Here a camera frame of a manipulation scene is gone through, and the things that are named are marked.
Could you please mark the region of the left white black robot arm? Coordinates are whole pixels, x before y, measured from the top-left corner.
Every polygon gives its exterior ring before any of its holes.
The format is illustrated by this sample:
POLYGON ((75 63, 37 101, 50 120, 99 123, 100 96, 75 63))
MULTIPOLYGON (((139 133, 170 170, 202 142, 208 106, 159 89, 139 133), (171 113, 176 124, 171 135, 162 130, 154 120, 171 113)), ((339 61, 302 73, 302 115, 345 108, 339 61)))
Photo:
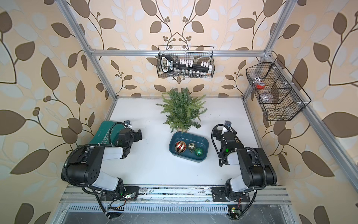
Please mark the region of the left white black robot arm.
POLYGON ((133 143, 143 139, 142 131, 134 131, 130 122, 104 121, 90 143, 78 146, 66 159, 61 178, 91 195, 112 194, 115 199, 125 194, 123 180, 101 170, 102 163, 125 159, 133 143))

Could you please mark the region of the green glitter ball ornament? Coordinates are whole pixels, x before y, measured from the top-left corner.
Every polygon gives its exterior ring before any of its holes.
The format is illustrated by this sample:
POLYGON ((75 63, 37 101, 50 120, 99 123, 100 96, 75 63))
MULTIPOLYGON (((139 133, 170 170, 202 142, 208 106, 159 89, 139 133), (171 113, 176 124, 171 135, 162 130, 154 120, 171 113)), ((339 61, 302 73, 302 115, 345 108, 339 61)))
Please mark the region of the green glitter ball ornament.
POLYGON ((197 157, 202 157, 204 155, 204 150, 200 147, 196 148, 194 152, 197 157))

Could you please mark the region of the red gold striped ornament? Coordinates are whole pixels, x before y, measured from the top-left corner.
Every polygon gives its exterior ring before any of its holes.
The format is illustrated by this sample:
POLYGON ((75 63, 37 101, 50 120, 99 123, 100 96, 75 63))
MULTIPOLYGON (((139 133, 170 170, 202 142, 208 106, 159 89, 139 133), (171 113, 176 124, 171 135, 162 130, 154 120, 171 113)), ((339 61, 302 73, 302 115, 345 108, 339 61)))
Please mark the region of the red gold striped ornament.
POLYGON ((175 151, 178 154, 183 153, 186 150, 186 148, 187 148, 187 146, 184 141, 179 141, 179 142, 175 143, 175 151))

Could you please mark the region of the gold ball ornament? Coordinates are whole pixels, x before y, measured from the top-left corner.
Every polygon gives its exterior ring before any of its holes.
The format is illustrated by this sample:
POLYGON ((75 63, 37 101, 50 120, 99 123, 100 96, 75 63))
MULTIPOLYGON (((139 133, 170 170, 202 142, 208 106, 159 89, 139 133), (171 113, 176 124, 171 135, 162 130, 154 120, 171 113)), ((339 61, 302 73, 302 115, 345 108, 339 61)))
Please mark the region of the gold ball ornament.
POLYGON ((189 143, 188 149, 189 149, 189 151, 192 153, 192 152, 195 151, 196 145, 195 145, 194 143, 189 143))

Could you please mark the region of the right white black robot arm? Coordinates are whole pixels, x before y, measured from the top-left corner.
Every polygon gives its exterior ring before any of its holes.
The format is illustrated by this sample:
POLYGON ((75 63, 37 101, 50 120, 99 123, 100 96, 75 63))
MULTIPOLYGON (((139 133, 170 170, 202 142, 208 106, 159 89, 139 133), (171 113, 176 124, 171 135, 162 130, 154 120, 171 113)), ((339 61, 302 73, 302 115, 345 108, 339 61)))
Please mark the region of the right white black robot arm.
POLYGON ((214 197, 236 202, 248 192, 277 184, 277 174, 264 150, 245 147, 231 127, 231 122, 214 126, 211 141, 220 167, 239 166, 237 177, 229 178, 221 189, 212 188, 214 197))

